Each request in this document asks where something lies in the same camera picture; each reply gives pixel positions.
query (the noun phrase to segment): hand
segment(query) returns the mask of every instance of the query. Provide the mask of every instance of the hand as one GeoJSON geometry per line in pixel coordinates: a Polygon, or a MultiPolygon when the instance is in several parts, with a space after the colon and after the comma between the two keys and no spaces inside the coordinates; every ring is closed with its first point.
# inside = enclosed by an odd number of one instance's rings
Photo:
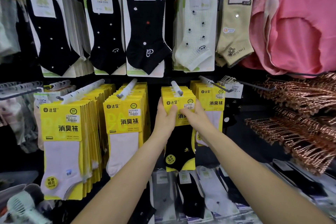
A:
{"type": "Polygon", "coordinates": [[[157,113],[153,134],[159,137],[164,137],[166,140],[168,140],[175,127],[176,114],[176,105],[172,105],[169,114],[166,113],[166,110],[163,107],[162,97],[160,97],[159,103],[157,104],[157,113]]]}
{"type": "Polygon", "coordinates": [[[198,99],[196,99],[195,103],[195,112],[192,112],[189,109],[184,108],[180,109],[180,113],[187,116],[187,119],[191,124],[191,126],[202,136],[206,135],[209,130],[216,129],[209,120],[207,114],[205,113],[198,99]]]}

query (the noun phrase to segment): person's right hand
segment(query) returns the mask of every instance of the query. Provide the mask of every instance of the person's right hand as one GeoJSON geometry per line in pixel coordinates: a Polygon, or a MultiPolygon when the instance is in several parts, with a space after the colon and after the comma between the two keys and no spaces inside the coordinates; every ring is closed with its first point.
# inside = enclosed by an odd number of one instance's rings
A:
{"type": "Polygon", "coordinates": [[[201,135],[206,135],[209,130],[216,129],[209,120],[198,99],[196,99],[195,103],[195,112],[192,112],[186,108],[180,109],[179,111],[180,113],[187,116],[191,126],[201,135]]]}

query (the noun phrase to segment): person's left hand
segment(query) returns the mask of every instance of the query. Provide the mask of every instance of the person's left hand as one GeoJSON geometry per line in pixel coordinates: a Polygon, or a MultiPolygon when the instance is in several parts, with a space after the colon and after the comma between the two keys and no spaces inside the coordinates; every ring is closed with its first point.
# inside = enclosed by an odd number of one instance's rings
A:
{"type": "Polygon", "coordinates": [[[157,105],[153,134],[157,135],[158,137],[164,137],[166,140],[168,140],[171,132],[173,132],[175,127],[176,114],[176,105],[172,105],[169,114],[166,113],[166,110],[163,107],[162,97],[160,97],[159,103],[157,105]]]}

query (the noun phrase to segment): small colorful sticker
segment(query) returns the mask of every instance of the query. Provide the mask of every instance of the small colorful sticker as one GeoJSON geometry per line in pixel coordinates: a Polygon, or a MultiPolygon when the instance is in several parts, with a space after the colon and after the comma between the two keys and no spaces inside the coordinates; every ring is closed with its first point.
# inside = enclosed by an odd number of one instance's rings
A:
{"type": "Polygon", "coordinates": [[[166,163],[171,165],[172,163],[175,162],[175,156],[172,155],[172,154],[169,154],[167,157],[166,157],[166,163]]]}
{"type": "Polygon", "coordinates": [[[50,176],[48,177],[46,180],[45,180],[45,186],[48,188],[48,189],[54,189],[57,187],[57,184],[58,184],[58,181],[55,177],[53,176],[50,176]]]}
{"type": "Polygon", "coordinates": [[[223,28],[223,33],[227,34],[227,33],[233,33],[235,31],[234,28],[223,28]]]}

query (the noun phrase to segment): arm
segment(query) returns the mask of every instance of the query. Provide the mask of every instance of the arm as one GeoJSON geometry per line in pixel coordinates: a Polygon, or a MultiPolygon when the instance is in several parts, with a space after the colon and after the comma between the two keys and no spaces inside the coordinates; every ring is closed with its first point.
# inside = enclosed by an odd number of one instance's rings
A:
{"type": "Polygon", "coordinates": [[[162,99],[152,135],[124,167],[98,192],[71,224],[124,224],[132,215],[175,127],[177,107],[167,115],[162,99]]]}
{"type": "Polygon", "coordinates": [[[216,129],[196,100],[195,113],[180,110],[237,186],[264,224],[333,223],[316,206],[279,177],[246,154],[229,137],[216,129]]]}

